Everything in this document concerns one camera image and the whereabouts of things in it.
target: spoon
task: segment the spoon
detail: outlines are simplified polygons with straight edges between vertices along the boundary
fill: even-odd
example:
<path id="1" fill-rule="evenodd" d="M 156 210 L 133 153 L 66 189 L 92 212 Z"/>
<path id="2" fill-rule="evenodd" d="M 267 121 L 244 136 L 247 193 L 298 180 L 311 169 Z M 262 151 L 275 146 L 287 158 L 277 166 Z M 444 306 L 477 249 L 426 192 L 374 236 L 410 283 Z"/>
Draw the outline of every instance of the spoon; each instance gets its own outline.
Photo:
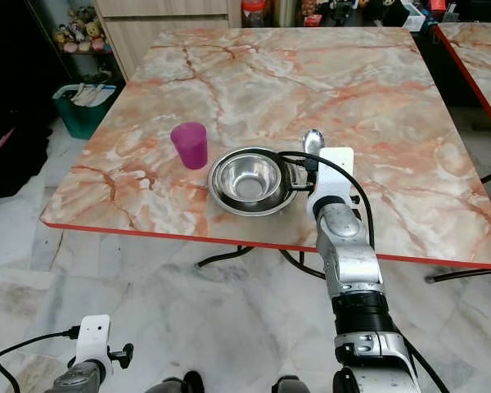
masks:
<path id="1" fill-rule="evenodd" d="M 320 156 L 320 149 L 325 147 L 326 143 L 320 131 L 311 129 L 304 136 L 303 146 L 306 153 Z"/>

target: stainless steel bowl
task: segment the stainless steel bowl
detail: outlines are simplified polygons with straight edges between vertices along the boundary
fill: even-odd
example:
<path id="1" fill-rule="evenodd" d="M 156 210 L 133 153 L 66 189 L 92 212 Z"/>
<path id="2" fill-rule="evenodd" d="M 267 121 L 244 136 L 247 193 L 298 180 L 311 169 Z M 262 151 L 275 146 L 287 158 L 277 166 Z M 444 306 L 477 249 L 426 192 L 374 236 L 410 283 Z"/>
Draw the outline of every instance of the stainless steel bowl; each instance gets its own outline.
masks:
<path id="1" fill-rule="evenodd" d="M 276 162 L 255 153 L 239 154 L 220 165 L 216 175 L 218 188 L 234 201 L 278 202 L 282 172 Z"/>
<path id="2" fill-rule="evenodd" d="M 242 147 L 218 159 L 209 171 L 209 193 L 237 215 L 270 215 L 296 196 L 298 172 L 265 147 Z"/>

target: tiled floor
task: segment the tiled floor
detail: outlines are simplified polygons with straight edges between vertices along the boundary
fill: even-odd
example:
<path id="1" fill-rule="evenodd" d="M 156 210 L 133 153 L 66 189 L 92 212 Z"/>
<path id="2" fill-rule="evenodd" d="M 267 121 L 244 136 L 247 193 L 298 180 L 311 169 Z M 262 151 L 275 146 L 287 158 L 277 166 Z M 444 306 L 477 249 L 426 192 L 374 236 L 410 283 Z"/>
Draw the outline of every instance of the tiled floor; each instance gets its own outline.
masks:
<path id="1" fill-rule="evenodd" d="M 459 129 L 479 173 L 490 171 L 491 131 L 465 121 Z M 268 392 L 283 373 L 298 374 L 312 392 L 331 391 L 339 365 L 326 287 L 276 251 L 255 250 L 196 270 L 196 261 L 231 247 L 39 223 L 82 147 L 57 122 L 41 173 L 0 200 L 0 349 L 65 329 L 86 314 L 110 314 L 111 348 L 132 342 L 135 351 L 129 369 L 115 367 L 104 392 L 143 392 L 190 368 L 202 371 L 209 393 Z M 488 191 L 491 196 L 491 184 Z M 450 391 L 491 393 L 491 275 L 428 285 L 426 275 L 446 269 L 381 265 L 395 322 Z M 43 392 L 65 370 L 74 344 L 42 342 L 4 363 L 24 393 Z M 425 374 L 421 385 L 436 391 Z M 0 393 L 7 389 L 0 375 Z"/>

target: teal basket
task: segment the teal basket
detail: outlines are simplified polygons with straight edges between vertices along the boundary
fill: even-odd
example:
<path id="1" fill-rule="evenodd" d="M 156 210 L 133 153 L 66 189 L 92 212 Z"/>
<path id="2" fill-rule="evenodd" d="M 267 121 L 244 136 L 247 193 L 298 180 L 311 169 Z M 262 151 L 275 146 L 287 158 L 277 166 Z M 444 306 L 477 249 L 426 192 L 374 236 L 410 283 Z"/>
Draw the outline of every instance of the teal basket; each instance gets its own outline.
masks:
<path id="1" fill-rule="evenodd" d="M 69 98 L 62 98 L 65 92 L 78 91 L 78 89 L 79 85 L 68 84 L 59 88 L 52 98 L 71 137 L 89 139 L 115 102 L 121 88 L 105 86 L 103 89 L 113 90 L 113 93 L 102 104 L 93 107 L 77 106 Z"/>

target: cabinet drawer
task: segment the cabinet drawer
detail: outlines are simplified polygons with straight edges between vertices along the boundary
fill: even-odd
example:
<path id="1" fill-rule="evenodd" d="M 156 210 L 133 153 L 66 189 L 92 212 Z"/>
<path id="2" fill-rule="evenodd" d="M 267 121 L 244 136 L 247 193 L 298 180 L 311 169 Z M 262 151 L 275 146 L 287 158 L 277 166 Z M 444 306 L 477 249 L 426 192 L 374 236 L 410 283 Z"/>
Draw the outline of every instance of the cabinet drawer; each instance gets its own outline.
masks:
<path id="1" fill-rule="evenodd" d="M 97 0 L 103 17 L 227 14 L 227 0 Z"/>
<path id="2" fill-rule="evenodd" d="M 106 28 L 122 62 L 126 75 L 131 78 L 147 50 L 165 29 L 226 28 L 227 20 L 106 20 Z"/>

